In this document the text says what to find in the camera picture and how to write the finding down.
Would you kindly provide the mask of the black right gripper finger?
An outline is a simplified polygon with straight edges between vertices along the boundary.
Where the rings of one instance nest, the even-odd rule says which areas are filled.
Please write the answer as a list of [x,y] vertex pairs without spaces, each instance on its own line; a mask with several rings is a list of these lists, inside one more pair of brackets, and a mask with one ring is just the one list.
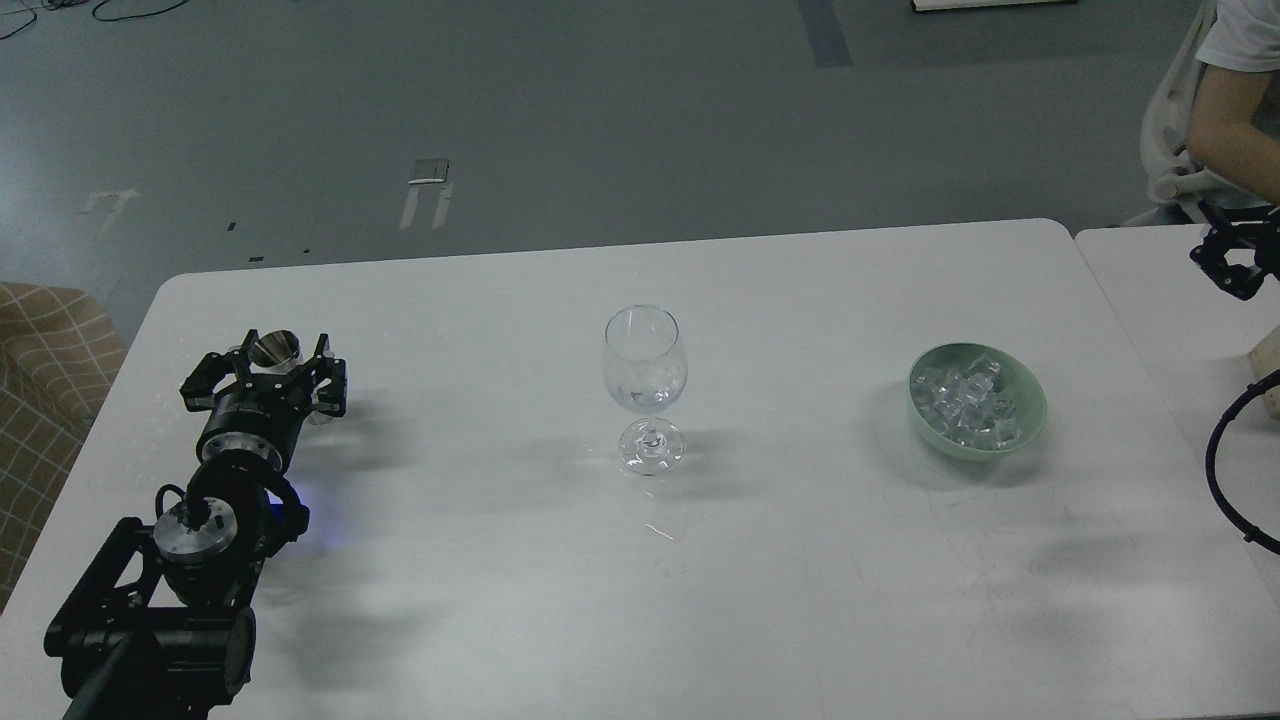
[[1207,220],[1189,259],[1216,287],[1235,299],[1253,299],[1268,277],[1279,278],[1279,208],[1224,209],[1197,204]]

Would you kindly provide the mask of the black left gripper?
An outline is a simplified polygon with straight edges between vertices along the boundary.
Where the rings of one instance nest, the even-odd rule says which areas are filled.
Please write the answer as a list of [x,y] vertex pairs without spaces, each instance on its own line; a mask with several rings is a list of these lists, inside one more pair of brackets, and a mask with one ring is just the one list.
[[[284,474],[306,419],[346,416],[347,364],[332,350],[329,334],[321,333],[294,369],[293,382],[285,375],[253,375],[250,350],[259,340],[257,331],[248,331],[239,345],[204,355],[179,392],[187,411],[210,411],[196,445],[200,461],[243,450]],[[218,391],[228,378],[232,383]]]

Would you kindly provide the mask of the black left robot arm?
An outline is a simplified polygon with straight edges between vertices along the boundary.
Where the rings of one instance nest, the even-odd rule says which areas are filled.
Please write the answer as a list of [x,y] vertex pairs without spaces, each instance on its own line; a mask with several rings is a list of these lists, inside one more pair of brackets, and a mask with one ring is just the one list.
[[163,486],[152,521],[123,518],[44,634],[68,719],[206,719],[250,683],[252,609],[265,562],[311,512],[287,479],[314,416],[347,410],[347,364],[320,334],[248,331],[204,355],[180,386],[206,416],[198,465]]

